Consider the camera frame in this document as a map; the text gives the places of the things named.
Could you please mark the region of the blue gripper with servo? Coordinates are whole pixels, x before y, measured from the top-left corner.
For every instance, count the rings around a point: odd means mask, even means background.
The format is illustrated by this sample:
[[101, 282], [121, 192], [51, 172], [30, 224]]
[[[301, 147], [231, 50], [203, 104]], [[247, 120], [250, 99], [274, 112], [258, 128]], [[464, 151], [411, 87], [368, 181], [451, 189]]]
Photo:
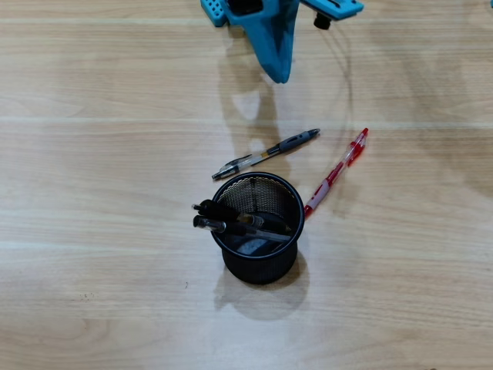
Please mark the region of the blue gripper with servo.
[[300, 1], [290, 0], [226, 2], [226, 16], [230, 24], [245, 25], [259, 64], [275, 83], [285, 83], [290, 77], [299, 4]]

